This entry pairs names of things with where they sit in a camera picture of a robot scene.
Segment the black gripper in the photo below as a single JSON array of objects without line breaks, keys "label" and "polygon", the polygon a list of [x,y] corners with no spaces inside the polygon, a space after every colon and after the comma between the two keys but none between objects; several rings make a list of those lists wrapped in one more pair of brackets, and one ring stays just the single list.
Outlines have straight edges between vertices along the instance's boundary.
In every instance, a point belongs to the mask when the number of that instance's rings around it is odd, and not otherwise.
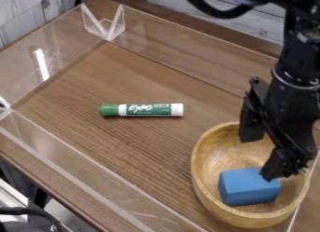
[{"label": "black gripper", "polygon": [[260,170],[265,181],[299,175],[308,168],[317,154],[312,127],[320,119],[320,78],[303,81],[277,67],[272,76],[270,83],[250,79],[238,127],[242,143],[268,134],[277,147]]}]

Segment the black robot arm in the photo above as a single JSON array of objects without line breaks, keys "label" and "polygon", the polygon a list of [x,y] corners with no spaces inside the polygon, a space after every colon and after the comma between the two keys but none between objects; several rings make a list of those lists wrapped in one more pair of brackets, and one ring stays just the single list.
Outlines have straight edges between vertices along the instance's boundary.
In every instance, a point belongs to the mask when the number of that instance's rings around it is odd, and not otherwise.
[{"label": "black robot arm", "polygon": [[317,155],[320,121],[320,0],[236,0],[285,9],[284,45],[272,81],[250,79],[240,113],[240,140],[269,138],[275,148],[260,174],[266,181],[301,173]]}]

